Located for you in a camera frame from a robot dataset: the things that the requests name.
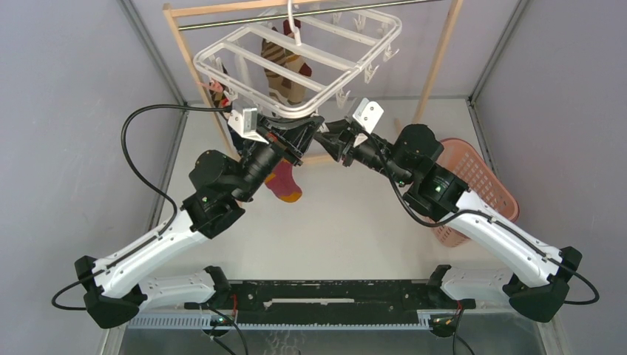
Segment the red sock with orange toe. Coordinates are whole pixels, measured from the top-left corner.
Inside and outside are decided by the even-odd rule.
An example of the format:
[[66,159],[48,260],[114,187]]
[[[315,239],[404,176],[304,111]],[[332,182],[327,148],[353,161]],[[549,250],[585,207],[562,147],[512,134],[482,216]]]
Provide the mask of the red sock with orange toe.
[[292,164],[283,159],[265,179],[265,185],[274,195],[287,203],[296,202],[302,196],[302,190],[294,182],[292,168]]

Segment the brown sock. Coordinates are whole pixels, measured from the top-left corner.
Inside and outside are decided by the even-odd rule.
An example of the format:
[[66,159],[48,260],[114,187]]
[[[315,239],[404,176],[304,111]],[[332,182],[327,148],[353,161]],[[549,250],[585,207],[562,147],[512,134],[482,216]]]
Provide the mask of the brown sock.
[[[261,56],[281,67],[285,67],[285,50],[278,44],[263,39],[261,42]],[[263,71],[268,79],[270,97],[279,102],[285,102],[285,99],[290,95],[292,82],[272,70],[264,68]]]
[[[300,28],[300,21],[294,20],[294,25]],[[283,32],[286,36],[294,37],[292,30],[290,28],[290,24],[288,20],[283,22]],[[297,72],[300,75],[311,77],[311,68],[305,63],[305,59],[297,54],[292,53],[289,50],[285,50],[285,55],[287,56],[285,60],[285,67],[293,72]],[[288,103],[292,105],[300,104],[305,99],[305,93],[307,92],[307,88],[301,84],[292,83],[292,90],[290,91],[290,95],[288,96]]]

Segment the table surface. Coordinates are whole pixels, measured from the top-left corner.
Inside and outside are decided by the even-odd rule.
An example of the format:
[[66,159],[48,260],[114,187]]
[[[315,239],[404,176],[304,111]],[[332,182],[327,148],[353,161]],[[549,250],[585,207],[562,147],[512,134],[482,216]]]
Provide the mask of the table surface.
[[[393,119],[408,124],[418,101],[378,102],[385,114],[375,133],[394,142]],[[327,121],[340,119],[343,112],[335,102],[320,109]],[[463,99],[430,100],[422,123],[438,139],[460,138],[479,151]],[[207,149],[225,152],[213,117],[190,112],[168,190],[178,203],[194,192],[187,175]],[[322,147],[313,144],[308,154],[320,152]],[[294,180],[303,190],[299,201],[283,203],[262,186],[230,229],[174,258],[155,276],[190,274],[212,265],[222,267],[230,280],[423,280],[439,264],[504,265],[472,241],[457,248],[440,244],[406,214],[385,177],[358,163],[301,166],[294,168]],[[161,219],[170,213],[166,204]]]

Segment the metal rod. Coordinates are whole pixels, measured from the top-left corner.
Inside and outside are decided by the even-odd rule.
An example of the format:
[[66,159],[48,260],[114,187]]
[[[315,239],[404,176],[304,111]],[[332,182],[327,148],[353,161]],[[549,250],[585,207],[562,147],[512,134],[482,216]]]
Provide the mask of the metal rod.
[[[345,11],[354,11],[354,10],[367,10],[367,9],[376,9],[379,7],[390,7],[390,6],[399,6],[399,5],[410,5],[410,4],[419,4],[423,2],[435,2],[441,0],[401,0],[401,1],[388,1],[382,2],[379,4],[366,4],[366,5],[351,5],[344,7],[336,7],[334,9],[321,9],[321,10],[312,10],[312,11],[304,11],[301,13],[295,13],[294,17],[303,17],[303,16],[313,16],[313,15],[322,15],[326,13],[343,13]],[[254,22],[263,22],[263,21],[272,21],[279,20],[283,18],[287,18],[287,13],[280,13],[277,15],[269,15],[269,16],[259,16],[259,17],[250,17],[250,18],[240,18],[237,20],[228,20],[228,21],[218,21],[218,22],[207,22],[204,24],[188,24],[186,26],[179,26],[179,31],[190,31],[190,30],[199,30],[201,28],[212,28],[212,27],[222,27],[229,26],[232,24],[251,24]]]

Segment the perforated basket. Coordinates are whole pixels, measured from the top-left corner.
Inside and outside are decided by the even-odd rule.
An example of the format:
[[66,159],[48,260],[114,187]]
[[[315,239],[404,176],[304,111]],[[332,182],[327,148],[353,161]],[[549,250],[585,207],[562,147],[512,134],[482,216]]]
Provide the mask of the perforated basket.
[[[494,176],[479,153],[466,141],[457,138],[445,139],[442,145],[444,151],[438,159],[438,164],[466,181],[472,190],[505,218],[512,222],[516,221],[518,203]],[[470,240],[462,233],[444,226],[434,228],[433,233],[440,243],[450,248]]]

